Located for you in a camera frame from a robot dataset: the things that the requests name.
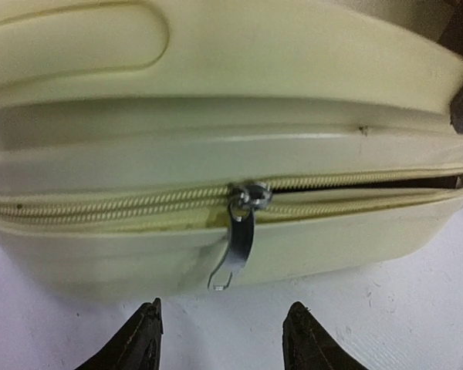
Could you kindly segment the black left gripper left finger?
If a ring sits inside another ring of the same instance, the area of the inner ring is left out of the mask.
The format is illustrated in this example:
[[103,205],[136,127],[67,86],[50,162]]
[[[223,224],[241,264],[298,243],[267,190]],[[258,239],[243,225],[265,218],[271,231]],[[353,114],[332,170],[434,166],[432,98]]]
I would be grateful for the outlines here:
[[163,333],[161,299],[155,298],[143,303],[117,333],[77,369],[158,370]]

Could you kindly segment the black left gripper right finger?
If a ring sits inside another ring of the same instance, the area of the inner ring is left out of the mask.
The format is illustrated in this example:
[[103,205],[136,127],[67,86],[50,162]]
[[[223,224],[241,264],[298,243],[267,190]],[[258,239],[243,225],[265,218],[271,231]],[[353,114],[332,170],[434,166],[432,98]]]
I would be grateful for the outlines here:
[[292,304],[282,324],[284,369],[357,369],[344,351],[301,302]]

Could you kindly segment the silver zipper pull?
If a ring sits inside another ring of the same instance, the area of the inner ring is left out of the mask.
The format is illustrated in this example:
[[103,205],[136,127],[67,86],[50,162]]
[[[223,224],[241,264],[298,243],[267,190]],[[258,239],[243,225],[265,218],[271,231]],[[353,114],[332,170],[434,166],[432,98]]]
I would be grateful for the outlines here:
[[228,199],[228,239],[225,252],[208,278],[209,291],[227,290],[232,279],[245,267],[255,236],[255,214],[271,203],[273,192],[263,182],[231,185]]

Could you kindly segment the pale green hard-shell suitcase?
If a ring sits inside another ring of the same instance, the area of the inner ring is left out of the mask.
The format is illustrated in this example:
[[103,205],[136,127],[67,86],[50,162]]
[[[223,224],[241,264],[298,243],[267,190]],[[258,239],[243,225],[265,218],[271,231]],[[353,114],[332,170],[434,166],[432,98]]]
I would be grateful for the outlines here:
[[258,181],[229,288],[410,254],[463,207],[452,43],[317,1],[0,1],[0,247],[91,300],[206,292]]

